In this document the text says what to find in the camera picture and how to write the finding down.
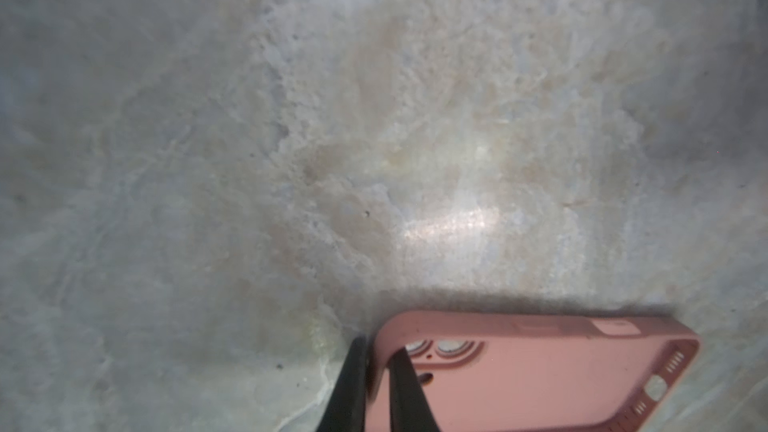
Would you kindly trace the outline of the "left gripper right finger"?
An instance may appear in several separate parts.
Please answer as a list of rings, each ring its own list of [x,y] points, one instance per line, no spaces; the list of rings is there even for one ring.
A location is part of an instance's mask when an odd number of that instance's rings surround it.
[[[397,351],[388,368],[390,430],[439,432],[407,350]]]

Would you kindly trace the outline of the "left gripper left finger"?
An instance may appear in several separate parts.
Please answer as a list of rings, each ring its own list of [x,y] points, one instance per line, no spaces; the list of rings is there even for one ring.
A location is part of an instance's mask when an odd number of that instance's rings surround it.
[[[364,430],[367,362],[367,338],[358,336],[351,342],[317,432]]]

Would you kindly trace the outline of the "pink phone case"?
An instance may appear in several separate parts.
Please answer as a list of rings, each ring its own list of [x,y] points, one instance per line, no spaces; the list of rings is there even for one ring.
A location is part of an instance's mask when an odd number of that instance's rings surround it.
[[[443,431],[637,431],[695,359],[665,317],[409,311],[377,333],[365,427],[390,427],[388,362],[409,354]]]

